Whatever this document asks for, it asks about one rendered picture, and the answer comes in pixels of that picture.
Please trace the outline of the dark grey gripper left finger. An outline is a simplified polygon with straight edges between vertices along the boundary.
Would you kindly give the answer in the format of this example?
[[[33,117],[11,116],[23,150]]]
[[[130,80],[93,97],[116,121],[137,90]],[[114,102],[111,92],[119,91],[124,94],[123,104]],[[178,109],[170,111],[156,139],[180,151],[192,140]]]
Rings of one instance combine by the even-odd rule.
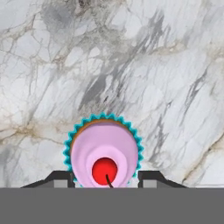
[[[45,179],[25,185],[24,188],[75,188],[74,174],[71,171],[53,171]]]

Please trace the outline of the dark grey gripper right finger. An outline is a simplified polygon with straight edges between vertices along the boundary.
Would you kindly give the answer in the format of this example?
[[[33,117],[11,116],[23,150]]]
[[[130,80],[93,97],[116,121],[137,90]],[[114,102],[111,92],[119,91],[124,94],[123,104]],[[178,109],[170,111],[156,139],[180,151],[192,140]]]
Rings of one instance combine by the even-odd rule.
[[[184,188],[183,185],[166,179],[160,171],[139,171],[139,188]]]

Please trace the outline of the pink cupcake with cherry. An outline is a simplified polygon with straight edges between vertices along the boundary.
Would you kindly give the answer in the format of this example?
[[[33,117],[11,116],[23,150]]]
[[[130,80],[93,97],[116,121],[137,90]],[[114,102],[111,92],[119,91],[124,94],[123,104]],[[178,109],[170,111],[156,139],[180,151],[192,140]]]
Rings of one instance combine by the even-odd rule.
[[[92,114],[68,132],[64,164],[83,187],[125,187],[137,175],[143,160],[142,138],[130,122],[113,114]],[[99,160],[108,159],[116,173],[94,173]]]

